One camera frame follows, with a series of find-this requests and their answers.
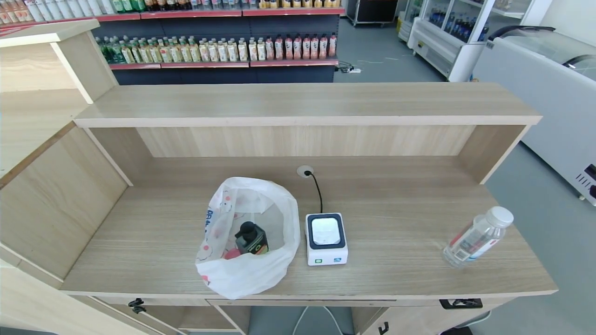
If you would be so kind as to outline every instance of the black cable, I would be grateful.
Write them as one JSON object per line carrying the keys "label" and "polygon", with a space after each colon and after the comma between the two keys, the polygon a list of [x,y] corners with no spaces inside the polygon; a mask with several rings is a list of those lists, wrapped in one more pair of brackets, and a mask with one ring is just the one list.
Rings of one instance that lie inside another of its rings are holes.
{"label": "black cable", "polygon": [[319,192],[319,201],[321,202],[321,213],[323,212],[323,197],[321,196],[321,189],[319,188],[319,183],[316,181],[315,174],[310,171],[304,171],[306,176],[312,176],[312,179],[315,180],[316,191]]}

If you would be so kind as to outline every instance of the wall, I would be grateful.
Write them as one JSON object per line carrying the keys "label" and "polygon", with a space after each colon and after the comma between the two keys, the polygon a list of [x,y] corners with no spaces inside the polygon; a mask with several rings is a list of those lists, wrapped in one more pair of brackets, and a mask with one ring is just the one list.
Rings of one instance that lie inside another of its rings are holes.
{"label": "wall", "polygon": [[596,46],[595,17],[594,0],[552,0],[541,25],[555,27],[567,36]]}

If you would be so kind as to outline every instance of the plastic bag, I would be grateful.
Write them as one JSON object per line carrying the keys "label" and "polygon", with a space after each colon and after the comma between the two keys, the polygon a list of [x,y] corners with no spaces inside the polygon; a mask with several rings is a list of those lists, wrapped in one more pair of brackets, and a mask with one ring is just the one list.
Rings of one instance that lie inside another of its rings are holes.
{"label": "plastic bag", "polygon": [[[246,221],[265,230],[269,251],[225,259],[234,253],[234,235]],[[205,238],[195,264],[209,288],[227,299],[238,299],[277,285],[299,244],[296,199],[274,182],[233,177],[226,179],[209,201]]]}

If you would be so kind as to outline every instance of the gray floor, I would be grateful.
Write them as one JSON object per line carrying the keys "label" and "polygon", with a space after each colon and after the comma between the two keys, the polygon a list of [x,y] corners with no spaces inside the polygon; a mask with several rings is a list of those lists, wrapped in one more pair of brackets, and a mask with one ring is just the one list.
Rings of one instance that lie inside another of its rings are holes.
{"label": "gray floor", "polygon": [[[336,82],[444,81],[398,39],[394,28],[353,28],[340,21],[338,55],[362,69],[336,73]],[[595,210],[561,178],[519,145],[487,183],[516,216],[516,227],[559,286],[551,296],[521,297],[494,310],[474,325],[475,335],[596,334]],[[253,308],[250,335],[290,335],[301,308]],[[353,334],[350,310],[333,308],[342,332]],[[310,308],[297,335],[338,334],[329,314]],[[2,335],[24,335],[2,330]]]}

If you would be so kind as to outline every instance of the cabinet handle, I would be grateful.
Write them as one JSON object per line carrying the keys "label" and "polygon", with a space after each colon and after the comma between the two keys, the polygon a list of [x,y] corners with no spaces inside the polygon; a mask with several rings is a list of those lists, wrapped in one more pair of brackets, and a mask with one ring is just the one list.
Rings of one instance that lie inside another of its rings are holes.
{"label": "cabinet handle", "polygon": [[469,309],[482,308],[481,299],[455,299],[450,303],[447,299],[440,299],[439,302],[444,309]]}
{"label": "cabinet handle", "polygon": [[381,327],[378,328],[379,335],[383,335],[384,333],[389,331],[389,322],[385,321],[383,323],[383,326],[385,327],[385,329],[382,329]]}

